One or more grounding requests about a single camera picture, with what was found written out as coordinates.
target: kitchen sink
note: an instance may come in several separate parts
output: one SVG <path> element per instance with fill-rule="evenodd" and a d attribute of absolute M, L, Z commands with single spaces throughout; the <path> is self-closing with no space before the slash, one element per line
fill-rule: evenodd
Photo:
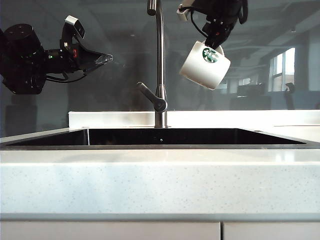
<path fill-rule="evenodd" d="M 240 128 L 110 128 L 4 142 L 1 149 L 297 149 L 319 145 Z"/>

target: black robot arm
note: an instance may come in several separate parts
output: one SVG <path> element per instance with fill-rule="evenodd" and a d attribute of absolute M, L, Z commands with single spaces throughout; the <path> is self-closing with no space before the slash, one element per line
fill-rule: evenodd
<path fill-rule="evenodd" d="M 206 15 L 202 30 L 193 20 L 194 11 Z M 241 24 L 247 21 L 248 0 L 183 0 L 177 13 L 182 20 L 187 20 L 189 12 L 196 29 L 206 37 L 205 45 L 216 49 L 228 39 L 238 19 Z"/>
<path fill-rule="evenodd" d="M 113 60 L 110 54 L 86 49 L 79 41 L 85 30 L 79 20 L 68 16 L 59 49 L 44 50 L 33 27 L 17 24 L 0 30 L 0 74 L 3 84 L 14 94 L 39 94 L 46 81 L 71 83 Z M 83 71 L 83 76 L 67 81 L 68 74 Z M 62 74 L 63 78 L 48 74 Z"/>

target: cabinet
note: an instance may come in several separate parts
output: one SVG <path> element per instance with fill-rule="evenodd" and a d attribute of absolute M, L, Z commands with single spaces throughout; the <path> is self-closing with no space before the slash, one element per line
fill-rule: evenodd
<path fill-rule="evenodd" d="M 320 240 L 320 222 L 225 222 L 224 240 Z"/>
<path fill-rule="evenodd" d="M 220 240 L 215 222 L 2 221 L 1 240 Z"/>

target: starbucks logo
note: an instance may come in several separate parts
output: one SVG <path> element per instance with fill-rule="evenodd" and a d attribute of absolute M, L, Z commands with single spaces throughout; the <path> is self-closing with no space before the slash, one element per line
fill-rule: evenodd
<path fill-rule="evenodd" d="M 208 63 L 216 63 L 218 61 L 218 54 L 211 48 L 205 48 L 202 52 L 203 59 Z"/>

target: faucet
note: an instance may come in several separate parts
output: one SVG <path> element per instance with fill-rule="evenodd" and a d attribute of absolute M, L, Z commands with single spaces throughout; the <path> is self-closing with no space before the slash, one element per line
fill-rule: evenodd
<path fill-rule="evenodd" d="M 155 94 L 142 82 L 137 83 L 138 89 L 153 103 L 154 127 L 167 128 L 167 94 L 165 88 L 165 26 L 161 0 L 148 0 L 147 13 L 156 17 L 157 35 L 157 86 Z"/>

